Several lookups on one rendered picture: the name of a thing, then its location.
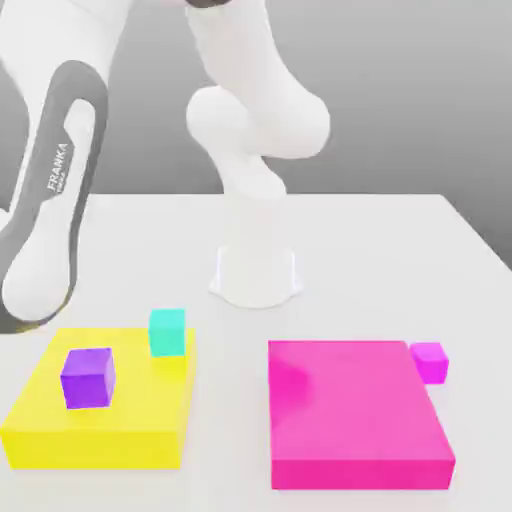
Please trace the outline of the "small turquoise cube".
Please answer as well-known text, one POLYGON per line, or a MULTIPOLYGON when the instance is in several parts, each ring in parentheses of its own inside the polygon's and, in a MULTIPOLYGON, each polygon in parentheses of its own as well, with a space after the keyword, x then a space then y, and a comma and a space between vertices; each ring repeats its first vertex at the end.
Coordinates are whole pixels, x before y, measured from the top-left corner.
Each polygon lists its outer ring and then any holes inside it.
POLYGON ((154 309, 149 318, 148 337, 153 357, 185 355, 185 310, 154 309))

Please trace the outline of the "small magenta cube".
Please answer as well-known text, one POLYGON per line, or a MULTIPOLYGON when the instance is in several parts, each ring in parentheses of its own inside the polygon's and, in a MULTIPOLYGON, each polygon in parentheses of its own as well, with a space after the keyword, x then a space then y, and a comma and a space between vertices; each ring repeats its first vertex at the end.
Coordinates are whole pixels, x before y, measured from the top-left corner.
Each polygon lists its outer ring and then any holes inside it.
POLYGON ((440 343, 413 343, 409 350, 424 384, 443 384, 446 381, 449 358, 440 343))

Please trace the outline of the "small purple cube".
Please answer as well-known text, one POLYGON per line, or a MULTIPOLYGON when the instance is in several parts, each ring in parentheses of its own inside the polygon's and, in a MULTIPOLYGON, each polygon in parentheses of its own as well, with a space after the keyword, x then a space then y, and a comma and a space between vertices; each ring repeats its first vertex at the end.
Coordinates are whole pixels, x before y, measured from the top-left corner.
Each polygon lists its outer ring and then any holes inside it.
POLYGON ((70 350, 60 381, 68 409, 109 407, 116 383, 112 349, 70 350))

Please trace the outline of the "large pink box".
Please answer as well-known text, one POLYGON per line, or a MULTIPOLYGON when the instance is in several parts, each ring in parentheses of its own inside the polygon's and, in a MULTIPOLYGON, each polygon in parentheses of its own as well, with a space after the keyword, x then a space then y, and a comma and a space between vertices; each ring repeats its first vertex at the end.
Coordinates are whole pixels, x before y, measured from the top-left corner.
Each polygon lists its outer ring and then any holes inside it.
POLYGON ((455 454, 403 341, 268 344, 275 490, 446 490, 455 454))

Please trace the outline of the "large yellow box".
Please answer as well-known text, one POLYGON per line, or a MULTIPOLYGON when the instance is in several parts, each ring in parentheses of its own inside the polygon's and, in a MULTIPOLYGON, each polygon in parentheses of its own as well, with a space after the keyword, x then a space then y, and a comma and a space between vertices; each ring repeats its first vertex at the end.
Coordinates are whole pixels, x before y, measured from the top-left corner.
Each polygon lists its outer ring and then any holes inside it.
POLYGON ((177 469, 197 363, 188 329, 182 357, 154 358, 144 328, 61 328, 0 426, 13 469, 177 469), (109 347, 110 406, 69 410, 60 372, 70 350, 109 347))

